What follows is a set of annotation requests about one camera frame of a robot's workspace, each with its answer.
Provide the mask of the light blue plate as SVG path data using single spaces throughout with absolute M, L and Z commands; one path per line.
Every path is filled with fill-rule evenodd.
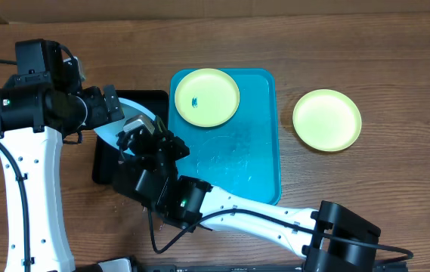
M 124 124 L 128 119 L 137 115 L 144 115 L 151 121 L 154 121 L 156 118 L 153 112 L 151 112 L 146 107 L 142 106 L 137 102 L 122 97 L 119 99 L 119 102 L 125 117 L 118 121 L 111 122 L 109 124 L 94 129 L 98 137 L 100 137 L 105 143 L 116 149 L 119 148 L 119 146 L 116 144 L 118 141 L 117 135 L 121 132 Z

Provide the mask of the yellow-rimmed plate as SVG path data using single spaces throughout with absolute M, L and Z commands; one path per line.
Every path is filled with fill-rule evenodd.
M 234 116 L 240 104 L 240 90 L 226 72 L 204 68 L 188 73 L 178 83 L 174 100 L 185 121 L 211 128 Z
M 292 123 L 299 138 L 323 152 L 339 152 L 350 147 L 362 130 L 362 116 L 345 94 L 318 89 L 303 95 L 296 103 Z

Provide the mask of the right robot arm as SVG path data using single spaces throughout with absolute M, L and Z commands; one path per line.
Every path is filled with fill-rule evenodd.
M 117 137 L 119 151 L 132 154 L 122 158 L 115 190 L 182 233 L 204 227 L 256 236 L 303 258 L 304 271 L 371 271 L 376 264 L 381 230 L 339 204 L 284 209 L 180 175 L 176 162 L 189 148 L 160 119 L 134 116 Z

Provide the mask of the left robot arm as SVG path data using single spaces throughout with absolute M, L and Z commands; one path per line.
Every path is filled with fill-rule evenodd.
M 0 159 L 8 211 L 7 271 L 74 271 L 64 227 L 60 155 L 66 136 L 124 116 L 116 89 L 51 83 L 0 89 Z

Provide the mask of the black plastic tray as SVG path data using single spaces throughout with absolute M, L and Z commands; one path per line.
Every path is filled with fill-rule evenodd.
M 169 120 L 169 95 L 163 90 L 118 90 L 119 98 L 133 101 L 153 115 L 158 116 L 165 125 Z M 111 147 L 100 136 L 94 154 L 92 180 L 97 184 L 109 184 L 110 177 L 115 172 L 119 157 L 119 150 Z

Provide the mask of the teal plastic tray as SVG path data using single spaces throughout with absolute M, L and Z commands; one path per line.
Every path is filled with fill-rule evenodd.
M 261 68 L 226 68 L 240 90 L 234 116 L 214 128 L 185 121 L 175 108 L 175 89 L 189 74 L 173 75 L 168 128 L 189 147 L 176 162 L 180 175 L 199 178 L 236 196 L 275 205 L 282 196 L 277 96 L 274 77 Z

